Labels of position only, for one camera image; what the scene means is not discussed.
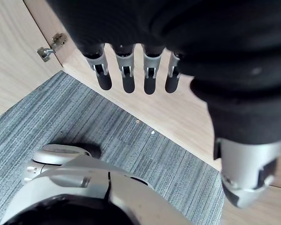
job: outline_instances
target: wooden cabinet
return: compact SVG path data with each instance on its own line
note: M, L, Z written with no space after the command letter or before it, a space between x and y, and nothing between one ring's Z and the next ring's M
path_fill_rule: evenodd
M49 47L21 0L0 0L0 115L62 69L53 55L44 64L36 53Z
M0 114L63 69L215 169L221 169L220 160L214 161L212 156L213 129L206 104L189 89L192 78L182 76L173 94L164 89L168 51L162 55L156 91L148 96L143 90L141 46L137 45L134 51L135 91L127 94L123 90L115 54L109 45L105 45L112 88L104 91L68 34L64 47L52 54L48 62L42 61L36 49L49 47L48 43L56 33L67 34L67 31L45 0L0 0ZM281 187L281 162L275 185Z

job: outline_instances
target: cabinet hinge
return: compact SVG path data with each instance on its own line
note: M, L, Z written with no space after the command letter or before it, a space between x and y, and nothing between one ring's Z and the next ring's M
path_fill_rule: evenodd
M63 33L57 33L56 35L54 35L54 37L52 37L52 41L53 43L50 45L51 48L40 47L37 49L38 55L44 62L49 61L50 54L55 53L56 51L58 51L58 49L64 46L65 42L67 41L67 37Z

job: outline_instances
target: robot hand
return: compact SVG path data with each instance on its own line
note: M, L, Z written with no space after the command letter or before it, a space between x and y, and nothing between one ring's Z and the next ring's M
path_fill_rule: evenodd
M272 182L281 154L281 0L47 1L105 90L111 80L96 46L113 46L128 93L135 43L144 46L147 94L162 49L173 52L165 88L175 91L181 73L194 76L191 90L208 105L214 159L222 159L235 206L248 206Z

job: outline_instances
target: floor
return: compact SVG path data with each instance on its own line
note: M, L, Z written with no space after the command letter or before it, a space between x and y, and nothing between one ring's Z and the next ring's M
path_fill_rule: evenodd
M0 117L0 219L35 150L92 142L103 161L146 179L194 224L219 224L218 171L153 131L71 76L56 74Z

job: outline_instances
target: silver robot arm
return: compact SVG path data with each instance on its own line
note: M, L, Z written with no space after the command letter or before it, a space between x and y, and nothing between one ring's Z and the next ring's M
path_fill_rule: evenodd
M23 182L1 224L51 220L71 224L73 218L73 224L191 224L142 178L95 159L82 148L44 146L26 165Z

